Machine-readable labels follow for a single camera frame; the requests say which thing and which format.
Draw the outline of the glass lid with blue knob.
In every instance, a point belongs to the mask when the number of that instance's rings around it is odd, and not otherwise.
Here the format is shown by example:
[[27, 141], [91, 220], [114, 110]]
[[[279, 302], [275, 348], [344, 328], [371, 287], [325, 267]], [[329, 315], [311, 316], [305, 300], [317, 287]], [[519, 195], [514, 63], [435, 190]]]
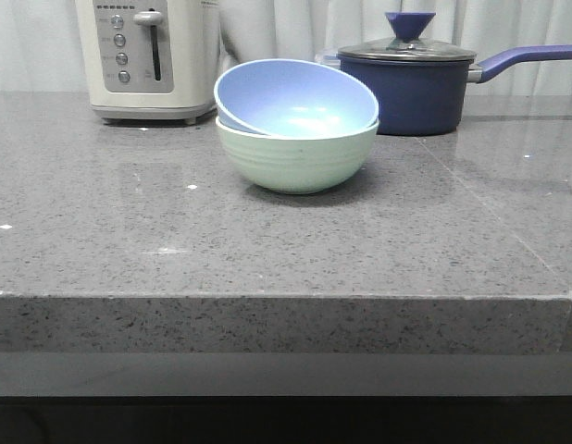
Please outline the glass lid with blue knob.
[[473, 61], [476, 57], [474, 51], [421, 37], [435, 12], [385, 12], [384, 15], [393, 37], [344, 46], [338, 50], [337, 57], [395, 62]]

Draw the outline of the clear plastic container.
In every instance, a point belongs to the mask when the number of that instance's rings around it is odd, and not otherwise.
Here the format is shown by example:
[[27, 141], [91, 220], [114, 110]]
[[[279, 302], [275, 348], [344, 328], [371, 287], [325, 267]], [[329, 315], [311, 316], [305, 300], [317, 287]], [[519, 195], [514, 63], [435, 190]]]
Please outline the clear plastic container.
[[338, 50], [333, 48], [322, 49], [315, 54], [314, 61], [320, 65], [331, 68], [340, 68], [341, 61], [338, 58]]

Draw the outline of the green bowl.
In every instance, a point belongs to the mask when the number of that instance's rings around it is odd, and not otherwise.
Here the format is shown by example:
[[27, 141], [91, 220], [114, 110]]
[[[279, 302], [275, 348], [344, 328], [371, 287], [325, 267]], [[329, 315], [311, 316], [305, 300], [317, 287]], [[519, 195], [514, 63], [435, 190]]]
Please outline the green bowl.
[[221, 145], [236, 170], [255, 185], [311, 194], [351, 178], [366, 162], [379, 124], [338, 137], [294, 139], [236, 130], [216, 119]]

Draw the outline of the blue bowl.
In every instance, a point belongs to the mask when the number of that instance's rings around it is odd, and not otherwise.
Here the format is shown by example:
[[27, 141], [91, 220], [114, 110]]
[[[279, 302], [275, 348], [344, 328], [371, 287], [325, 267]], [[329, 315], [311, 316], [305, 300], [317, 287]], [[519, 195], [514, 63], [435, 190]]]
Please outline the blue bowl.
[[294, 139], [340, 137], [372, 126], [379, 103], [369, 88], [338, 69], [271, 58], [230, 68], [214, 95], [223, 124]]

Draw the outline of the cream toaster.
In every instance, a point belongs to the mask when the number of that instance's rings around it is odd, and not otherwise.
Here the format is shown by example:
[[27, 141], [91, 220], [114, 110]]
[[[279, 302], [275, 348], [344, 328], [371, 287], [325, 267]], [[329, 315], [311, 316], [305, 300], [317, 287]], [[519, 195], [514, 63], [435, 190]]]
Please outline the cream toaster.
[[215, 106], [216, 1], [78, 1], [89, 100], [103, 119], [188, 122]]

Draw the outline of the dark blue saucepan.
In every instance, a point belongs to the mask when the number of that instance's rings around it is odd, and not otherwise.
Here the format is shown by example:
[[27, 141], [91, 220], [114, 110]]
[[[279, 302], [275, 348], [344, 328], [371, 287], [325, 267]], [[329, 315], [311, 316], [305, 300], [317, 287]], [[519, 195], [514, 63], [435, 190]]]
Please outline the dark blue saucepan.
[[478, 63], [354, 56], [341, 50], [342, 71], [363, 82], [379, 102], [382, 135], [424, 136], [452, 132], [463, 113], [466, 86], [487, 82], [517, 63], [572, 60], [572, 44], [520, 46]]

